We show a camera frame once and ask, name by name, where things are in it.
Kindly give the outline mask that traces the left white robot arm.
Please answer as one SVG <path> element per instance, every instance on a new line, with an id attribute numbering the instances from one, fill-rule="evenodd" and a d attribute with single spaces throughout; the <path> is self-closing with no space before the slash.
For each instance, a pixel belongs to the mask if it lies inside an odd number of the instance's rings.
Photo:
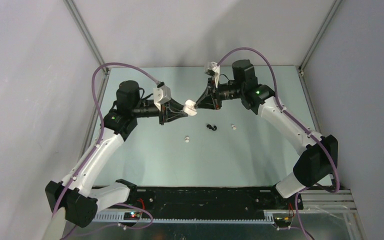
<path id="1" fill-rule="evenodd" d="M 139 118 L 157 117 L 163 125 L 197 113 L 196 102 L 187 100 L 181 104 L 173 100 L 171 90 L 163 82 L 153 90 L 152 100 L 142 98 L 140 91 L 134 80 L 119 84 L 112 108 L 100 116 L 100 132 L 95 144 L 61 181 L 50 181 L 45 187 L 51 210 L 63 208 L 66 221 L 84 228 L 98 212 L 108 207 L 118 203 L 125 208 L 136 206 L 138 194 L 126 181 L 118 180 L 101 189 L 93 189 L 93 185 L 109 158 L 138 125 Z"/>

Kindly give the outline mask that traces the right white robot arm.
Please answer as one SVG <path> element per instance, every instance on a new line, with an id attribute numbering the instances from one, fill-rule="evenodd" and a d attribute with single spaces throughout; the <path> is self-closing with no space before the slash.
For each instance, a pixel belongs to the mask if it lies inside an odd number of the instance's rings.
<path id="1" fill-rule="evenodd" d="M 270 201 L 275 208 L 284 209 L 292 195 L 334 173 L 338 166 L 338 140 L 312 130 L 289 113 L 276 92 L 258 82 L 250 60 L 235 61 L 233 79 L 226 83 L 220 83 L 221 69 L 216 62 L 209 62 L 204 72 L 209 76 L 207 86 L 194 109 L 219 110 L 223 101 L 240 99 L 247 110 L 272 124 L 299 155 L 292 172 L 272 187 Z"/>

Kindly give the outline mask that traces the white earbud charging case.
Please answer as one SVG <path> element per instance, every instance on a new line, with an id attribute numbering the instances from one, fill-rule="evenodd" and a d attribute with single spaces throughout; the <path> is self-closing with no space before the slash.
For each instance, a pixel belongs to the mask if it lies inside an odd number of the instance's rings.
<path id="1" fill-rule="evenodd" d="M 183 112 L 185 112 L 189 117 L 195 116 L 198 113 L 196 104 L 197 103 L 195 101 L 188 99 L 182 108 Z"/>

